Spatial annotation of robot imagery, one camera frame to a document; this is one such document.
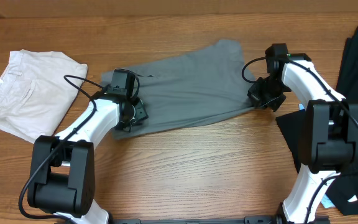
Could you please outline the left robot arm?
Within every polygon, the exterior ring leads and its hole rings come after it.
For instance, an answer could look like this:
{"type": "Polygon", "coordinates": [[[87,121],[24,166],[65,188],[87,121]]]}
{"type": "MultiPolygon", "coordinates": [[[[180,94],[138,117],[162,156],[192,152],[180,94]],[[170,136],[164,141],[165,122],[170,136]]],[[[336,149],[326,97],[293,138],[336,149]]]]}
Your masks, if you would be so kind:
{"type": "Polygon", "coordinates": [[[94,150],[110,130],[129,133],[149,117],[139,90],[138,74],[117,68],[110,84],[86,95],[89,105],[76,121],[54,136],[35,140],[30,176],[18,200],[23,216],[65,223],[113,222],[94,199],[94,150]]]}

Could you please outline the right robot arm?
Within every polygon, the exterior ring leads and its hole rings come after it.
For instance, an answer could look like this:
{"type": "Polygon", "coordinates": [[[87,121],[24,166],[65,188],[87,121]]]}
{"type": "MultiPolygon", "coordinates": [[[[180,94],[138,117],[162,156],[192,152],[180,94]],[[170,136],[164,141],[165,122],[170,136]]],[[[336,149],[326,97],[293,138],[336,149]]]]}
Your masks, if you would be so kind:
{"type": "Polygon", "coordinates": [[[358,103],[331,88],[307,54],[291,54],[286,44],[272,44],[262,58],[268,77],[252,82],[248,97],[256,108],[278,110],[286,92],[305,108],[298,141],[301,163],[289,196],[276,215],[245,217],[245,223],[329,223],[316,210],[332,182],[358,161],[358,103]]]}

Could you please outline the grey shorts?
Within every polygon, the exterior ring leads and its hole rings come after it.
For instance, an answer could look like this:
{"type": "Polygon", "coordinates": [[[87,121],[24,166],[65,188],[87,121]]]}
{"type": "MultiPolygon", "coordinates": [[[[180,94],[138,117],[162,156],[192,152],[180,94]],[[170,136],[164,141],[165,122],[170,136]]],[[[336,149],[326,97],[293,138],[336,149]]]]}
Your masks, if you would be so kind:
{"type": "Polygon", "coordinates": [[[139,75],[139,98],[149,117],[130,132],[113,130],[113,138],[204,126],[252,110],[247,92],[254,76],[242,69],[244,64],[240,43],[223,39],[178,57],[130,66],[139,75]]]}

